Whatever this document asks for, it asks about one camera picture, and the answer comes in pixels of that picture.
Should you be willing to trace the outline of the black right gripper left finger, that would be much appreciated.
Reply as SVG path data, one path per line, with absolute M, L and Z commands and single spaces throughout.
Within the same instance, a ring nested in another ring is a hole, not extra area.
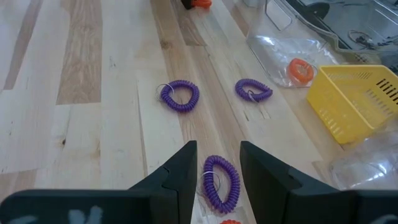
M 0 203 L 0 224 L 190 224 L 197 142 L 127 190 L 39 189 Z

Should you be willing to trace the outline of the clear plastic bin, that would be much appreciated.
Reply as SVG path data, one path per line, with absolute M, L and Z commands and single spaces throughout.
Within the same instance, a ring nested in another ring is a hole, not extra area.
M 361 142 L 347 144 L 328 166 L 340 190 L 398 190 L 398 118 Z
M 287 88 L 310 87 L 313 81 L 300 85 L 290 79 L 287 66 L 293 58 L 312 64 L 314 78 L 320 65 L 344 62 L 315 28 L 300 20 L 285 0 L 258 0 L 246 41 L 268 77 Z

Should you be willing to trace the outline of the yellow plastic basket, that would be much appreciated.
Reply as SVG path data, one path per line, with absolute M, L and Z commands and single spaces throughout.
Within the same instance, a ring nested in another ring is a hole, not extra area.
M 361 141 L 398 116 L 398 76 L 383 65 L 324 65 L 307 101 L 338 143 Z

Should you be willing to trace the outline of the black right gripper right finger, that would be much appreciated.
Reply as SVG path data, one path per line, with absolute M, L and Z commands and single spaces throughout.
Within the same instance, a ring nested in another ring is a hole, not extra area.
M 257 224 L 398 224 L 398 190 L 340 191 L 249 141 L 240 164 Z

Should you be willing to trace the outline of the purple spring keychain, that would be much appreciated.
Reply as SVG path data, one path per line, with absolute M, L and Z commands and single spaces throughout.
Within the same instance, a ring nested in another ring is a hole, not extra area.
M 223 169 L 229 177 L 229 192 L 225 201 L 221 200 L 214 185 L 214 166 Z M 221 156 L 211 155 L 205 160 L 201 177 L 204 192 L 198 191 L 198 193 L 205 196 L 212 207 L 220 213 L 232 212 L 237 205 L 241 190 L 240 178 L 235 166 Z
M 173 100 L 170 92 L 175 93 L 176 89 L 186 88 L 191 91 L 191 98 L 187 103 L 180 104 Z M 198 87 L 187 80 L 174 80 L 170 83 L 160 84 L 155 89 L 155 96 L 158 100 L 163 101 L 169 108 L 179 113 L 188 113 L 194 109 L 200 98 L 200 91 Z
M 251 93 L 250 91 L 245 91 L 245 86 L 251 86 L 258 90 L 261 90 L 261 93 Z M 273 90 L 270 89 L 267 85 L 250 78 L 244 78 L 235 84 L 236 93 L 246 101 L 251 102 L 260 102 L 270 98 L 273 95 Z

